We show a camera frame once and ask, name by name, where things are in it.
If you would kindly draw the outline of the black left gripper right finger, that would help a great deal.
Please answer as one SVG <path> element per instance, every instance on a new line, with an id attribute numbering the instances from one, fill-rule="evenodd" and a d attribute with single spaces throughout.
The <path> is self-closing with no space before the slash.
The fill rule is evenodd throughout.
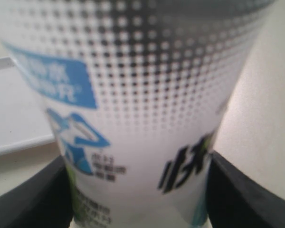
<path id="1" fill-rule="evenodd" d="M 214 228 L 285 228 L 285 200 L 217 152 L 211 156 L 206 207 Z"/>

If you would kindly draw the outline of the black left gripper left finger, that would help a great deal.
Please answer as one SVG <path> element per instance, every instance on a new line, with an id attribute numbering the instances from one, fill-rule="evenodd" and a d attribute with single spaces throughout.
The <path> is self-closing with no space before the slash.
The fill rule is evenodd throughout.
<path id="1" fill-rule="evenodd" d="M 61 156 L 0 196 L 0 228 L 67 228 L 72 218 L 70 183 Z"/>

